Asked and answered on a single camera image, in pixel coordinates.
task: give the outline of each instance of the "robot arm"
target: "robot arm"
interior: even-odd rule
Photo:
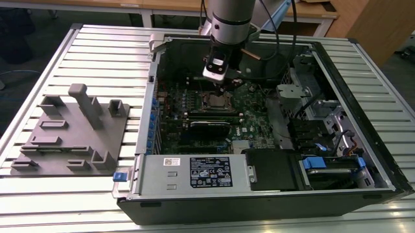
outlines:
[[[229,68],[238,70],[249,37],[255,0],[213,0],[211,52],[203,76],[223,83]]]
[[[265,3],[275,12],[274,18],[277,22],[270,21],[259,1],[210,1],[207,13],[210,22],[207,21],[202,28],[202,34],[211,33],[211,51],[203,76],[218,84],[223,84],[229,69],[239,70],[249,37],[251,33],[261,31],[258,27],[251,26],[251,22],[267,29],[271,23],[277,23],[278,26],[283,20],[290,7],[290,0],[265,0]]]

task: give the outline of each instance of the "table leg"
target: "table leg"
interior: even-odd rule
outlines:
[[[53,17],[53,19],[58,18],[58,11],[57,10],[49,10],[47,12],[50,13],[50,16]]]
[[[329,32],[329,29],[330,29],[330,26],[333,24],[333,21],[334,21],[334,19],[331,19],[331,18],[323,19],[323,21],[319,24],[318,29],[317,29],[317,31],[315,31],[313,36],[315,36],[315,37],[325,37],[327,32]]]
[[[146,28],[154,27],[154,21],[153,21],[153,10],[151,9],[142,9],[142,18],[143,18],[143,26]]]

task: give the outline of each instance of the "wooden table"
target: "wooden table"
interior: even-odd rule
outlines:
[[[0,6],[142,14],[145,27],[153,28],[153,15],[198,17],[201,0],[0,0]],[[319,3],[299,2],[297,6],[299,22],[318,24],[314,36],[323,37],[339,14],[326,11]],[[283,21],[294,21],[293,8]]]

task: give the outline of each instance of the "white sticker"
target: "white sticker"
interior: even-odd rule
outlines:
[[[215,65],[222,66],[222,65],[223,65],[223,60],[219,60],[219,59],[214,58],[213,63],[214,63]]]
[[[181,166],[181,158],[165,158],[165,166]]]
[[[139,4],[125,4],[125,3],[122,3],[121,5],[122,6],[129,6],[129,7],[139,7]]]

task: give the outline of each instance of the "gray plastic base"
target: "gray plastic base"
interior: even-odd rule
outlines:
[[[85,110],[78,103],[63,103],[59,96],[46,96],[45,114],[22,154],[14,161],[15,176],[110,176],[114,174],[122,146],[130,105],[121,100],[99,104],[87,97]],[[97,114],[101,127],[85,112]]]

